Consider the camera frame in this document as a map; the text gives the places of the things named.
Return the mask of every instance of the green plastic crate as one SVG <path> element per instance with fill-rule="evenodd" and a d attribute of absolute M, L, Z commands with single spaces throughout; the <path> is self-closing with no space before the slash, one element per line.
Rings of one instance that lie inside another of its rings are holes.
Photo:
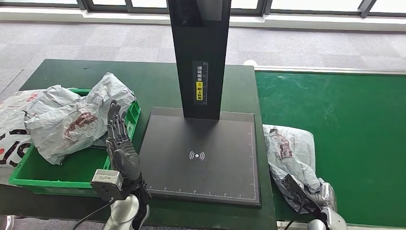
<path fill-rule="evenodd" d="M 80 96 L 90 92 L 82 89 L 71 91 Z M 133 139 L 140 112 L 138 102 L 135 101 L 124 118 L 130 139 Z M 62 165 L 52 165 L 31 145 L 9 178 L 9 183 L 37 194 L 97 196 L 90 181 L 97 169 L 109 168 L 110 160 L 106 150 L 86 148 L 66 156 Z"/>

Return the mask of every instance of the black cable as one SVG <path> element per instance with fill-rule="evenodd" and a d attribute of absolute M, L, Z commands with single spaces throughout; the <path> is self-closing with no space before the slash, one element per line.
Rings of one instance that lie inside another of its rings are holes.
<path fill-rule="evenodd" d="M 75 230 L 80 224 L 82 224 L 83 222 L 85 222 L 89 217 L 93 216 L 94 214 L 96 214 L 97 212 L 99 212 L 99 211 L 102 210 L 103 208 L 105 208 L 105 207 L 111 205 L 112 203 L 114 203 L 113 197 L 111 198 L 111 200 L 110 200 L 106 205 L 104 205 L 103 207 L 97 209 L 96 211 L 90 213 L 89 215 L 87 215 L 87 216 L 85 216 L 84 218 L 82 218 L 81 220 L 79 220 L 79 222 L 75 224 L 75 226 L 72 228 L 72 230 Z"/>
<path fill-rule="evenodd" d="M 299 199 L 300 199 L 300 208 L 299 208 L 299 211 L 297 211 L 296 216 L 289 222 L 289 224 L 286 225 L 285 230 L 288 229 L 288 227 L 294 222 L 295 219 L 297 219 L 297 218 L 299 217 L 300 213 L 302 212 L 303 200 L 301 199 L 301 197 L 299 197 Z"/>

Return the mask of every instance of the gray carpet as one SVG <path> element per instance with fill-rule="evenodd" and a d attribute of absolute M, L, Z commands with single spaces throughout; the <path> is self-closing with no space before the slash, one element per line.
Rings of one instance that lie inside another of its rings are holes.
<path fill-rule="evenodd" d="M 175 62 L 169 26 L 0 23 L 0 101 L 17 91 L 45 58 Z M 231 28 L 226 63 L 248 59 L 259 65 L 406 71 L 406 34 Z M 14 229 L 68 230 L 73 225 L 26 218 L 17 219 Z M 79 229 L 102 227 L 86 222 Z"/>

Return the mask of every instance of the robotic hand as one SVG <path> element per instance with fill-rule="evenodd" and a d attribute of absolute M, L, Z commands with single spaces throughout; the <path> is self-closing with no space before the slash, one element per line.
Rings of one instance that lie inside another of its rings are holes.
<path fill-rule="evenodd" d="M 104 230 L 138 230 L 149 216 L 151 195 L 142 178 L 140 160 L 128 137 L 121 106 L 113 100 L 108 113 L 106 139 L 112 170 L 97 170 L 91 185 L 98 195 L 110 201 L 111 215 Z"/>
<path fill-rule="evenodd" d="M 335 194 L 330 184 L 323 183 L 320 195 L 307 194 L 290 174 L 284 177 L 282 184 L 289 191 L 293 201 L 300 205 L 298 214 L 304 208 L 316 217 L 309 222 L 307 230 L 348 230 L 344 218 L 336 212 Z"/>

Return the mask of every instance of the crumpled plastic bag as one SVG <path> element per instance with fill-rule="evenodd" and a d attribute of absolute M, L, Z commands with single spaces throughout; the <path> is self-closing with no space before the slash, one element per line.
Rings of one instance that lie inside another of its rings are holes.
<path fill-rule="evenodd" d="M 262 125 L 269 169 L 286 201 L 296 211 L 299 205 L 282 184 L 287 174 L 305 191 L 315 194 L 320 191 L 321 179 L 316 177 L 316 157 L 313 134 L 291 127 Z"/>
<path fill-rule="evenodd" d="M 25 111 L 30 102 L 42 95 L 42 90 L 21 91 L 0 103 L 0 167 L 16 167 L 30 147 L 31 137 L 24 125 Z"/>
<path fill-rule="evenodd" d="M 51 86 L 27 105 L 27 118 L 29 119 L 35 115 L 68 105 L 80 97 L 77 93 L 65 89 L 60 85 Z"/>
<path fill-rule="evenodd" d="M 111 73 L 106 73 L 87 96 L 68 105 L 58 107 L 55 101 L 61 100 L 50 96 L 57 95 L 53 90 L 58 88 L 52 88 L 51 93 L 27 109 L 32 117 L 25 125 L 39 154 L 49 163 L 59 165 L 66 155 L 91 146 L 103 136 L 112 99 L 122 106 L 120 113 L 135 100 L 132 92 Z"/>

